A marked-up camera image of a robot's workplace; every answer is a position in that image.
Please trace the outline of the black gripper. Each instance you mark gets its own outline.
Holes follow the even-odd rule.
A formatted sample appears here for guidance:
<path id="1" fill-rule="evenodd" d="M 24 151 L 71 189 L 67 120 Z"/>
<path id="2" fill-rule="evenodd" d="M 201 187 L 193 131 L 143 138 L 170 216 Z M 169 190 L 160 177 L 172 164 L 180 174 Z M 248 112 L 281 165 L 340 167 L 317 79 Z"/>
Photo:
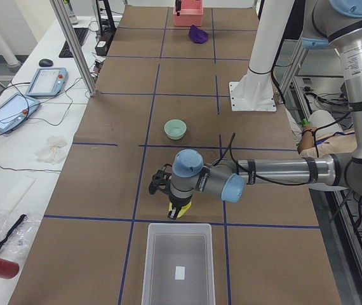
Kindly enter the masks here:
<path id="1" fill-rule="evenodd" d="M 184 207 L 188 205 L 191 202 L 192 196 L 186 198 L 178 198 L 171 194 L 168 198 L 170 201 L 168 218 L 177 219 L 179 214 L 179 207 Z"/>

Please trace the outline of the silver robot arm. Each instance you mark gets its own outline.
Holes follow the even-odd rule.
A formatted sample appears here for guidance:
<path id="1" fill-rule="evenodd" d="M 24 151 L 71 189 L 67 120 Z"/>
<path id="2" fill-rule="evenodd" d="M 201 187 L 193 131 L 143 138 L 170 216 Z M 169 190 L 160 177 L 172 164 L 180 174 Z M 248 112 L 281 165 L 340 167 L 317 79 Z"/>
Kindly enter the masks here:
<path id="1" fill-rule="evenodd" d="M 281 160 L 219 159 L 206 164 L 195 150 L 180 151 L 166 183 L 170 219 L 176 219 L 194 192 L 237 202 L 247 185 L 271 182 L 287 186 L 326 184 L 362 195 L 362 1 L 308 1 L 305 40 L 332 45 L 340 55 L 356 149 Z"/>

